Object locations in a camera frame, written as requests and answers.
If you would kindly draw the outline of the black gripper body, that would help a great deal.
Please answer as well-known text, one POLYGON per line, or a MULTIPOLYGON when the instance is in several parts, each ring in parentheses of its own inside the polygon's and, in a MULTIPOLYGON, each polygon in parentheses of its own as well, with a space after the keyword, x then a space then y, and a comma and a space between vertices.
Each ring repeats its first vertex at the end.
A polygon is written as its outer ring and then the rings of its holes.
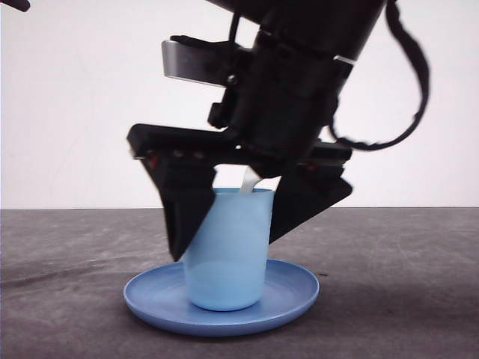
POLYGON ((127 140, 134 157, 166 156, 201 164, 250 165, 276 177, 294 165, 341 165, 351 150, 319 139, 338 106, 349 64, 302 52, 259 33, 238 51, 211 130, 136 124, 127 140))

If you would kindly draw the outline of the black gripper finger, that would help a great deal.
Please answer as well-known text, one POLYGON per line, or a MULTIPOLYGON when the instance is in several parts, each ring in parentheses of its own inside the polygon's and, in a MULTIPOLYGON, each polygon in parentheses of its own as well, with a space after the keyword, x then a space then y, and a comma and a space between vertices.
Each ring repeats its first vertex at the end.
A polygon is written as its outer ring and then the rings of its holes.
POLYGON ((214 166, 151 156, 144 167, 164 207, 168 247, 173 260, 186 252, 216 198, 214 166))
POLYGON ((352 186, 344 179, 317 174, 283 176, 275 191, 269 235, 271 243, 348 197, 352 186))

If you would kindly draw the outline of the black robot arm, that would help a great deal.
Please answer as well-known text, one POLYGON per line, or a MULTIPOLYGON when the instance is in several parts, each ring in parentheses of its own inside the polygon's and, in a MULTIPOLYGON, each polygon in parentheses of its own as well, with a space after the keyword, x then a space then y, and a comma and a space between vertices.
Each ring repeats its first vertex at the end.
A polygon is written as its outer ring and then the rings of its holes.
POLYGON ((168 246, 182 257, 215 199, 215 168, 247 165, 279 178, 269 238, 275 241, 351 194, 351 151, 319 134, 384 7, 383 1, 221 1, 260 28, 253 47, 234 39, 173 36, 162 44, 167 77, 225 89, 211 130, 134 125, 127 136, 159 190, 168 246))

